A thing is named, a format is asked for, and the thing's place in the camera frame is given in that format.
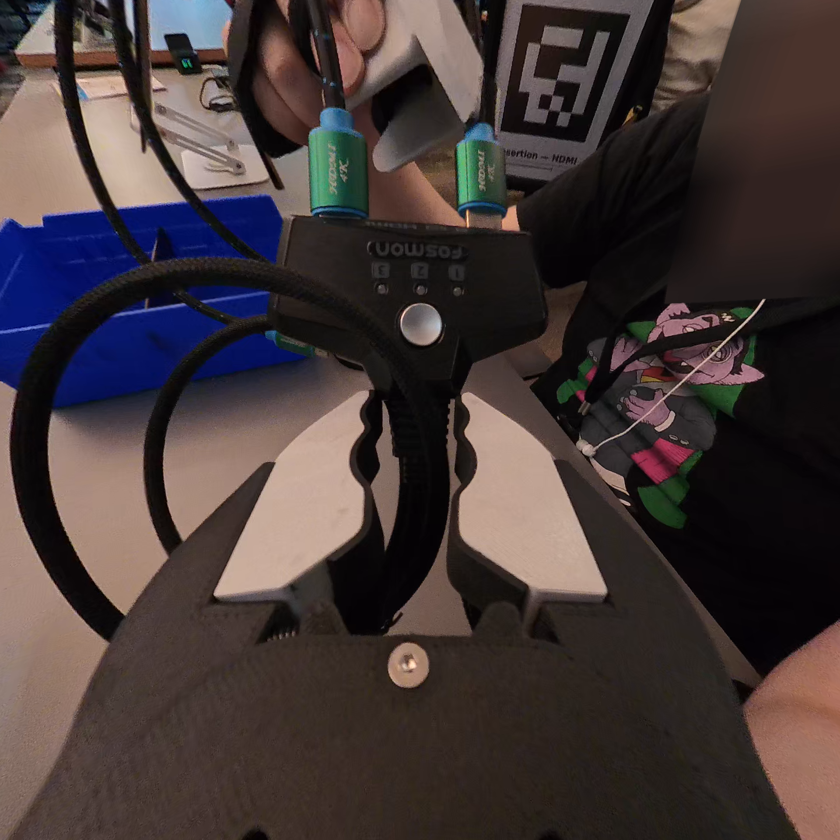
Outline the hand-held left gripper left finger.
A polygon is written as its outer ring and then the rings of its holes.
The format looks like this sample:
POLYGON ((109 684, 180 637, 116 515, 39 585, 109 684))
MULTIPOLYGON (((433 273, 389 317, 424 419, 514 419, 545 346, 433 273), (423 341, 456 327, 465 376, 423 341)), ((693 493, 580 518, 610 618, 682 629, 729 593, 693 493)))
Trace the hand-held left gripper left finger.
POLYGON ((385 560, 372 484, 382 404, 358 391, 278 455, 213 593, 220 602, 354 604, 385 560))

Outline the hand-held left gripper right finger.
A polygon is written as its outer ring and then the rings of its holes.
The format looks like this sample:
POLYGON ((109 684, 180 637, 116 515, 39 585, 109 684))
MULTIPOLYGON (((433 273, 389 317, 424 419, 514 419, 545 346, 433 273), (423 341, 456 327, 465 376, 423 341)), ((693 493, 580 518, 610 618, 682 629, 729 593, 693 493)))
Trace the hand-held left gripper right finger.
POLYGON ((472 392, 455 412, 448 578, 473 606, 603 603, 607 587, 550 451, 472 392))

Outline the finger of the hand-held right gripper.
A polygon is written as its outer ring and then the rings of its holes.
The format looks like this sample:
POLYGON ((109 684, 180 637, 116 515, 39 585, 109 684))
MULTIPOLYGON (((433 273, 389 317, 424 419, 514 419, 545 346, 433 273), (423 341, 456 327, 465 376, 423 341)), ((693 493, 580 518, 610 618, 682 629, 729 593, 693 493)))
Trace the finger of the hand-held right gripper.
POLYGON ((396 172, 463 137, 479 108, 483 65, 456 2, 385 1, 383 9, 383 37, 347 104, 353 111, 370 103, 383 118, 372 163, 396 172))

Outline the black push-button HDMI switch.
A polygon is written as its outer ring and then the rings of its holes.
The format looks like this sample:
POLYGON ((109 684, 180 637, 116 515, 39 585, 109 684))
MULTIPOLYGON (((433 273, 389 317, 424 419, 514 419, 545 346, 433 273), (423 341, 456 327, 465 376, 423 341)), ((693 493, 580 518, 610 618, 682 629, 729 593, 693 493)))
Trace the black push-button HDMI switch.
POLYGON ((473 364, 537 339, 548 325, 527 234, 309 216, 283 228, 278 266, 316 281, 329 302, 273 295, 274 328, 362 364, 383 391, 387 363, 336 300, 361 311, 429 387, 451 396, 473 364))

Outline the person's right forearm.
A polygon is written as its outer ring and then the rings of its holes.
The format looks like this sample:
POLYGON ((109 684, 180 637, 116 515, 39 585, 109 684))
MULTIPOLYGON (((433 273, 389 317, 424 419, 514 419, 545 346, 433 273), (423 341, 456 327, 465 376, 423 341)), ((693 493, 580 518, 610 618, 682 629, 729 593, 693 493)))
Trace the person's right forearm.
POLYGON ((369 160, 369 216, 376 221, 467 227, 460 216, 411 161, 393 171, 381 171, 369 160))

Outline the person's left forearm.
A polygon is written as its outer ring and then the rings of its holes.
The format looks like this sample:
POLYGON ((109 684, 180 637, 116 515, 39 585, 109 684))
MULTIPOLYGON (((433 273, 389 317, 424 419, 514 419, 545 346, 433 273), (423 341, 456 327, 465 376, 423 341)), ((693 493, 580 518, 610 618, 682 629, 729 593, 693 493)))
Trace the person's left forearm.
POLYGON ((763 769, 800 838, 839 838, 839 623, 780 662, 745 718, 763 769))

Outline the person's right hand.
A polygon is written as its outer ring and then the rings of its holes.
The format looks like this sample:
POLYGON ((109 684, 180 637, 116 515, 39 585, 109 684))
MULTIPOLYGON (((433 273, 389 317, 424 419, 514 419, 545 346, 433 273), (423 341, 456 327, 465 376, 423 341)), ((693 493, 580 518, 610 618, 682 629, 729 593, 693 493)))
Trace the person's right hand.
MULTIPOLYGON (((322 109, 321 83, 295 44, 289 8, 287 1, 269 4, 252 82, 255 105, 269 126, 266 153, 273 159, 307 142, 322 109)), ((344 93, 352 98, 365 81, 370 54, 385 35, 385 7, 380 1, 338 1, 329 2, 329 12, 344 93)))

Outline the small black timer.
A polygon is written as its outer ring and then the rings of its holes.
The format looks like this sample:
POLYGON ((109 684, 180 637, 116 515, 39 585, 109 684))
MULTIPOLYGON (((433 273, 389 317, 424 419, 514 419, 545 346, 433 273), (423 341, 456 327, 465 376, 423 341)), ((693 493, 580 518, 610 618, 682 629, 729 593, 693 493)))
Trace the small black timer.
POLYGON ((165 34, 164 41, 180 74, 193 76, 203 72, 202 62, 187 34, 165 34))

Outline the white stand base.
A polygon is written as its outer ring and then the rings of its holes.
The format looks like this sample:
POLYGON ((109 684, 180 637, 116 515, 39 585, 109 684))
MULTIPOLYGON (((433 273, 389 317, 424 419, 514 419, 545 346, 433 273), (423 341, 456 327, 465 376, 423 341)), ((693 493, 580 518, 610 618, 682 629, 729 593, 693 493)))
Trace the white stand base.
POLYGON ((237 142, 226 132, 178 112, 161 101, 152 119, 162 140, 180 151, 182 173, 196 192, 261 185, 270 171, 252 143, 237 142))

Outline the white paper sheet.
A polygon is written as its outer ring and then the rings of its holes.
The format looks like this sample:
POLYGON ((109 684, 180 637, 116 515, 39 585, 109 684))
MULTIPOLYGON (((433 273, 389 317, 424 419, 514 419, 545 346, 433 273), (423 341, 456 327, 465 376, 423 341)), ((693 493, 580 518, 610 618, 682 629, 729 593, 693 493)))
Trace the white paper sheet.
POLYGON ((128 89, 119 74, 94 75, 77 78, 77 93, 81 101, 99 101, 128 97, 128 89))

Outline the printed tag sign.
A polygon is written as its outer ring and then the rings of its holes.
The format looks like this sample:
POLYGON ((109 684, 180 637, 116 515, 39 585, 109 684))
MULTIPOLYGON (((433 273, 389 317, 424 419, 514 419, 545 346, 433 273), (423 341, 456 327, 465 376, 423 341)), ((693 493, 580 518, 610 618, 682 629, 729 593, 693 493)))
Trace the printed tag sign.
POLYGON ((496 130, 510 189, 531 194, 645 119, 673 1, 508 1, 500 6, 496 130))

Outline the black printed t-shirt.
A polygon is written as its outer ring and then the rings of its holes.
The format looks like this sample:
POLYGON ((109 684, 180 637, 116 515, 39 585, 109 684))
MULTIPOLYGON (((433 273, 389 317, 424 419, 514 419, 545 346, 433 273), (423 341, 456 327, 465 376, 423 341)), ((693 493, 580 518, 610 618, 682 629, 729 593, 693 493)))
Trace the black printed t-shirt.
POLYGON ((710 92, 616 131, 516 205, 583 283, 532 386, 762 675, 838 621, 838 299, 667 302, 710 92))

